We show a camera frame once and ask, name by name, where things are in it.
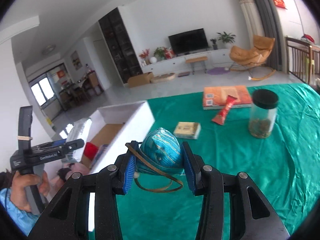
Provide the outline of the red yarn ball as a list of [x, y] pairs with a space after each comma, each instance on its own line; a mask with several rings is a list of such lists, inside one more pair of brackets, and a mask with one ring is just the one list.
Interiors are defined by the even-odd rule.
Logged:
[[87, 157], [89, 160], [93, 160], [98, 150], [99, 150], [99, 147], [95, 146], [91, 142], [87, 142], [84, 148], [83, 155]]

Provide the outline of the grey white plastic package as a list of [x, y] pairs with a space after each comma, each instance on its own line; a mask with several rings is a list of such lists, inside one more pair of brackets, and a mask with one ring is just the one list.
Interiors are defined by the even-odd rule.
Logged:
[[74, 123], [66, 139], [69, 150], [61, 160], [63, 163], [79, 163], [81, 161], [91, 125], [91, 118], [82, 118]]

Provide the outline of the brown cardboard box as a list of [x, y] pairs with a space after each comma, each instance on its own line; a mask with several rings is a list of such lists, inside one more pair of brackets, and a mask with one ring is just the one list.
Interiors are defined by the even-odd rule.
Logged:
[[151, 83], [151, 79], [154, 77], [152, 72], [140, 74], [137, 76], [130, 77], [127, 81], [128, 87], [138, 87]]

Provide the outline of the purple round mat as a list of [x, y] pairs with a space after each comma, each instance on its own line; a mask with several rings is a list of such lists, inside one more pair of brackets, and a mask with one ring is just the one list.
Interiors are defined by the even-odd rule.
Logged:
[[223, 75], [227, 73], [229, 73], [229, 68], [223, 68], [223, 67], [215, 67], [207, 71], [207, 74], [209, 75]]

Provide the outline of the orange book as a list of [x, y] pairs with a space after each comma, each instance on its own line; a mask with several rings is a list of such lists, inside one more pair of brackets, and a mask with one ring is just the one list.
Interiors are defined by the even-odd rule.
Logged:
[[228, 96], [236, 98], [234, 108], [246, 108], [252, 104], [251, 95], [246, 86], [205, 87], [203, 91], [203, 109], [222, 109]]

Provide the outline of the green potted plant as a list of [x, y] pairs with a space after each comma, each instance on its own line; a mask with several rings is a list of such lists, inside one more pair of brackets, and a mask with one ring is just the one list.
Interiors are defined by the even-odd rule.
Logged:
[[234, 46], [236, 35], [233, 33], [226, 33], [225, 31], [217, 33], [218, 40], [221, 41], [224, 46], [231, 49]]

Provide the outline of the red flower vase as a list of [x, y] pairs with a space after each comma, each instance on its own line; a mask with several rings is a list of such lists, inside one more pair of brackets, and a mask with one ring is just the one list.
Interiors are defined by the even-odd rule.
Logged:
[[145, 65], [150, 64], [149, 53], [150, 50], [146, 49], [142, 50], [142, 52], [139, 54], [139, 57], [145, 62]]

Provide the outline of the pink fluffy item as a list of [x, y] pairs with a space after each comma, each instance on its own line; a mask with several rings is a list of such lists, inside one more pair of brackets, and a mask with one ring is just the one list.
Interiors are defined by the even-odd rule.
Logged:
[[56, 172], [56, 176], [50, 181], [50, 185], [54, 190], [59, 191], [75, 172], [79, 172], [85, 176], [89, 174], [89, 168], [81, 163], [64, 164], [63, 167]]

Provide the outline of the white tv cabinet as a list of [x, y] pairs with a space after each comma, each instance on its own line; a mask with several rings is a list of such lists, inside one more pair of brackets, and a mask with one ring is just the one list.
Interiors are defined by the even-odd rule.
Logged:
[[168, 73], [204, 71], [216, 67], [230, 67], [233, 61], [229, 49], [218, 49], [178, 56], [142, 67], [143, 73], [152, 72], [154, 76]]

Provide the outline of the oval cat scratcher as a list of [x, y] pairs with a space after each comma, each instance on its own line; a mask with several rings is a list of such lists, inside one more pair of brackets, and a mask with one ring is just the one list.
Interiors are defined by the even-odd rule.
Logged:
[[168, 74], [154, 76], [150, 80], [150, 82], [151, 83], [161, 83], [161, 82], [167, 82], [167, 81], [173, 80], [175, 78], [176, 78], [175, 73], [168, 73]]

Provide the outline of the black television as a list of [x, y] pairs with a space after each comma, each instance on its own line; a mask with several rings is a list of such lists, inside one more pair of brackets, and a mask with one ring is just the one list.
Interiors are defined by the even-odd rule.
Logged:
[[185, 31], [168, 38], [176, 55], [208, 48], [208, 41], [203, 28]]

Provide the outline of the teal drawstring pouch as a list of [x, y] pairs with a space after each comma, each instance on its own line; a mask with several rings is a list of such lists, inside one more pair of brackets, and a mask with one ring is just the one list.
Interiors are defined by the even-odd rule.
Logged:
[[[184, 187], [184, 183], [175, 178], [176, 175], [184, 174], [183, 154], [177, 138], [171, 132], [160, 127], [151, 131], [137, 148], [129, 143], [126, 147], [137, 158], [137, 174], [133, 177], [140, 189], [153, 193], [171, 193]], [[157, 189], [147, 189], [138, 181], [140, 173], [163, 176], [170, 183]]]

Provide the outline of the colourful packet in box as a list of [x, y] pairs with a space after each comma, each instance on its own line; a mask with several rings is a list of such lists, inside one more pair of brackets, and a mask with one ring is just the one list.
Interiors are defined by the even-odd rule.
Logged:
[[106, 152], [108, 148], [108, 144], [103, 144], [99, 147], [96, 155], [94, 156], [94, 158], [91, 161], [91, 165], [90, 165], [90, 169], [93, 168], [93, 166], [96, 164], [96, 162], [100, 159], [100, 157]]

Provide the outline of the white cardboard storage box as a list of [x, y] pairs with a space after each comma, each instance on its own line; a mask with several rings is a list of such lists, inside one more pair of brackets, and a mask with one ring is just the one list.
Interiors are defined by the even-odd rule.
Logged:
[[84, 161], [90, 173], [98, 173], [106, 166], [114, 164], [119, 155], [127, 152], [125, 144], [143, 141], [155, 122], [147, 101], [100, 107], [90, 118], [92, 125], [87, 141], [97, 147], [108, 144], [106, 152], [92, 169], [91, 162]]

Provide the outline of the clear jar black lid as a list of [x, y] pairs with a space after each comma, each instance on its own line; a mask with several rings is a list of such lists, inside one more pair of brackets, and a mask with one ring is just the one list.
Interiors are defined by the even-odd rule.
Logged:
[[265, 139], [270, 136], [276, 121], [279, 97], [268, 89], [258, 89], [252, 94], [252, 107], [248, 129], [252, 136]]

